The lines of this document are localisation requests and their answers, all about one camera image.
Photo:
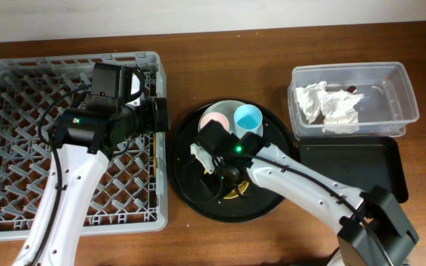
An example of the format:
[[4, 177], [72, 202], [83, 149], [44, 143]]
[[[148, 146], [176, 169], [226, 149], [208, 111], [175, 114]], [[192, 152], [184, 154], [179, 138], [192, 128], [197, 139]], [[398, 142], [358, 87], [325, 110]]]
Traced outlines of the blue plastic cup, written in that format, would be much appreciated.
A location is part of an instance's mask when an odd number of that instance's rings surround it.
[[255, 105], [244, 104], [234, 112], [234, 130], [239, 138], [248, 132], [259, 134], [262, 122], [262, 112]]

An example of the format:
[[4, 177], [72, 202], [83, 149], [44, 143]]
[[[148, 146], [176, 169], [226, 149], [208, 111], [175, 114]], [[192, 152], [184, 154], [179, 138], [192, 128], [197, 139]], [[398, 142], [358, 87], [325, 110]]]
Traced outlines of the yellow plastic bowl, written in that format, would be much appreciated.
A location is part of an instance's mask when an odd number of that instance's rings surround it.
[[249, 182], [243, 176], [238, 168], [220, 168], [216, 170], [205, 169], [203, 173], [206, 185], [218, 183], [216, 191], [213, 191], [213, 197], [206, 199], [206, 202], [220, 199], [230, 200], [236, 197], [246, 198], [244, 192], [249, 186]]

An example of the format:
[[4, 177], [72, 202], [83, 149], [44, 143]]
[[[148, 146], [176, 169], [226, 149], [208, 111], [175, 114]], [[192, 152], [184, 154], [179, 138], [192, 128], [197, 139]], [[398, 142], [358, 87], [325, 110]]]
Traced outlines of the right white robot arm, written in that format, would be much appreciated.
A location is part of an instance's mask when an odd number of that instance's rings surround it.
[[221, 178], [238, 183], [247, 180], [325, 223], [338, 240], [328, 265], [405, 265], [419, 241], [389, 190], [376, 185], [364, 191], [332, 180], [258, 134], [237, 137], [212, 120], [199, 131], [190, 152]]

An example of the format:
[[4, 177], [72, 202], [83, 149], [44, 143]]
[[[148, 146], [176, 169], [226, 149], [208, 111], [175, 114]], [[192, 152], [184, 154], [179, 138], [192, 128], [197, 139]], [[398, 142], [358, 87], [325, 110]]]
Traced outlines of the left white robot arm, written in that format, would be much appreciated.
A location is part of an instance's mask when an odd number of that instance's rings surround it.
[[41, 142], [50, 146], [51, 164], [41, 201], [15, 265], [73, 265], [92, 195], [122, 152], [118, 144], [170, 128], [165, 98], [148, 99], [139, 66], [96, 63], [92, 82], [71, 96]]

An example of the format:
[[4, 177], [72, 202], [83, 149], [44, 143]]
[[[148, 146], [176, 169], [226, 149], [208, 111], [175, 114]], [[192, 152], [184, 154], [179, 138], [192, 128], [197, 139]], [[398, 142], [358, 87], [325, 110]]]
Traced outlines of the pink plastic cup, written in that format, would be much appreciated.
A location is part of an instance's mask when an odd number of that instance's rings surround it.
[[212, 120], [220, 123], [226, 131], [229, 130], [229, 120], [224, 114], [220, 112], [210, 112], [202, 116], [199, 123], [199, 129], [202, 129], [207, 123]]

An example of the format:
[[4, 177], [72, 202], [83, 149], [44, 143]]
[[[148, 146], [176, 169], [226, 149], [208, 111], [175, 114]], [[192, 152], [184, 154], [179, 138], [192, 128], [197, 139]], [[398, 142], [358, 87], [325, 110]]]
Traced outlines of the white paper napkin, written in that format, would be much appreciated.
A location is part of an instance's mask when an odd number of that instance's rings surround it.
[[324, 125], [322, 132], [335, 134], [352, 134], [359, 130], [359, 114], [355, 110], [365, 96], [343, 89], [328, 91], [326, 81], [309, 84], [306, 87], [297, 87], [298, 106], [310, 123]]

